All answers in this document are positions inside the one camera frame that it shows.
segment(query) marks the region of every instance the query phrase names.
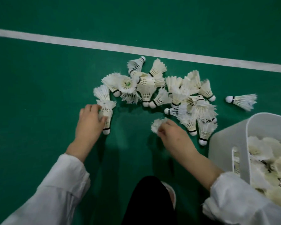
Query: green court surface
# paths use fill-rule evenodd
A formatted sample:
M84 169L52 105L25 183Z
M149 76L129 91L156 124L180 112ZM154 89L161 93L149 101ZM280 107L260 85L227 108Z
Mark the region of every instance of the green court surface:
M281 0L0 0L0 28L281 64ZM0 223L31 197L74 139L80 108L139 55L0 38ZM156 58L146 57L148 72ZM219 131L258 112L281 115L281 73L162 59L165 76L199 70L217 97ZM256 93L252 112L227 95ZM165 151L154 110L117 101L111 133L86 160L91 188L73 224L120 224L146 175L173 186L179 224L201 224L208 193ZM199 147L198 136L191 137Z

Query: rolled-up sleeve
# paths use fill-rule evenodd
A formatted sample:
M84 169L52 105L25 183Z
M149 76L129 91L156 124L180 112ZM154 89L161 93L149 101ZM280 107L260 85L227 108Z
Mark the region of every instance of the rolled-up sleeve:
M35 194L2 225L69 225L77 204L89 187L89 173L83 163L74 156L63 154Z
M281 224L281 207L232 172L214 182L203 213L226 224Z

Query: basket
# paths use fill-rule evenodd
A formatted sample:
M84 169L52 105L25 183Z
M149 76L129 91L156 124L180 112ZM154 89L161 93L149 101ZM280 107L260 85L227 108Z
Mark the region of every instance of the basket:
M272 137L281 142L281 116L257 113L235 125L215 133L209 143L208 158L224 171L233 171L233 147L240 158L240 177L251 184L248 136Z

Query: white line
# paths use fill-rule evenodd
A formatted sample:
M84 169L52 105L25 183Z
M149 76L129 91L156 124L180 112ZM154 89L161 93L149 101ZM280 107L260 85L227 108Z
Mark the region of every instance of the white line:
M237 60L237 59L229 59L229 58L221 58L221 57L210 57L210 56L203 56L203 55L178 53L178 52L155 50L155 49L142 48L136 46L126 46L126 45L119 45L113 43L96 42L96 41L88 41L88 40L80 40L80 39L70 39L70 38L63 38L63 37L25 33L19 31L3 30L3 29L0 29L0 37L281 73L281 65L279 64L270 64L270 63L263 63L263 62L256 62L256 61L245 61L245 60Z

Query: white shoe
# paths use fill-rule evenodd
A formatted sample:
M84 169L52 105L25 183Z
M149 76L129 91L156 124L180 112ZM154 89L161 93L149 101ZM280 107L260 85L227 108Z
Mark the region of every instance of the white shoe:
M164 181L162 181L161 183L162 183L162 184L165 186L165 188L168 190L169 195L170 195L170 197L171 197L171 201L172 201L172 203L173 203L173 208L174 208L174 210L175 210L177 198L176 198L176 193L175 193L174 189L173 189L168 183L165 183Z

